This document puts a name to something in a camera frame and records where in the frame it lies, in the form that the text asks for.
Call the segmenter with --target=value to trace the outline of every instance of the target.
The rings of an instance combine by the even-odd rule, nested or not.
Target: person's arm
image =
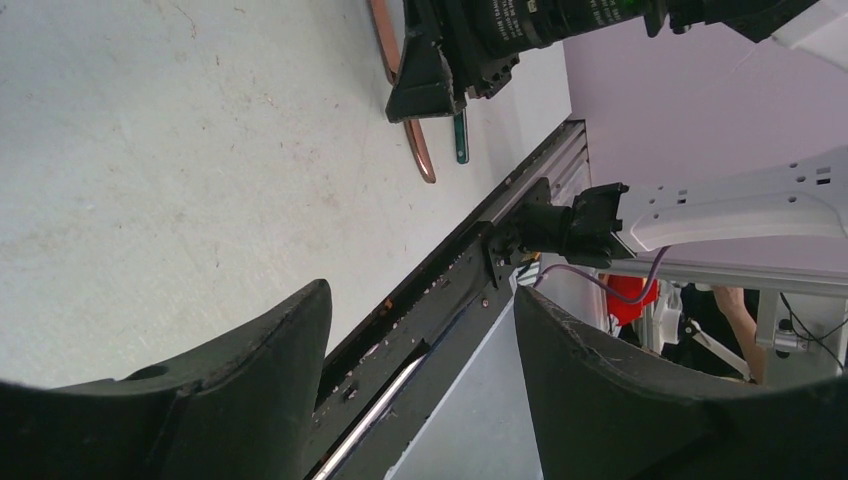
[[[727,317],[730,328],[739,346],[742,348],[742,356],[751,369],[751,377],[757,383],[763,382],[766,368],[766,351],[757,346],[757,322],[751,318],[745,308],[745,292],[741,288],[713,287],[716,304],[721,313]]]

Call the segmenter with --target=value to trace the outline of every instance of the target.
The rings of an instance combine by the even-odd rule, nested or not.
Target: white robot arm
[[[848,237],[848,147],[695,185],[632,187],[617,218],[616,235],[633,253],[731,238]]]

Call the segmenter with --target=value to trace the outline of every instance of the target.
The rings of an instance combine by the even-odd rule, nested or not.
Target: green handle
[[[462,165],[468,163],[468,120],[465,110],[453,117],[453,129],[456,134],[456,161]]]

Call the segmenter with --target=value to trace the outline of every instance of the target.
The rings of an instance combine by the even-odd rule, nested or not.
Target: red object
[[[624,297],[637,298],[639,294],[642,293],[642,289],[645,287],[645,279],[610,275],[607,285]],[[607,294],[607,312],[609,312],[610,315],[615,315],[615,318],[618,319],[618,326],[623,327],[630,324],[633,320],[641,317],[642,309],[645,308],[645,305],[654,303],[658,296],[659,291],[656,280],[654,280],[653,285],[651,285],[651,290],[648,291],[648,295],[641,303],[630,305],[610,294]]]

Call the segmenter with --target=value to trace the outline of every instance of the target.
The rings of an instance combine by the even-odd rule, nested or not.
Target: copper pipe
[[[400,49],[398,48],[395,30],[392,27],[392,18],[386,6],[386,0],[371,0],[371,13],[374,16],[374,24],[377,28],[377,37],[380,39],[380,50],[383,53],[383,65],[386,68],[386,78],[389,83],[394,84],[400,69]],[[433,170],[433,162],[430,161],[430,152],[427,150],[427,142],[424,140],[424,131],[418,120],[407,120],[403,122],[406,131],[406,139],[412,149],[412,156],[418,171],[427,183],[436,183],[436,172]]]

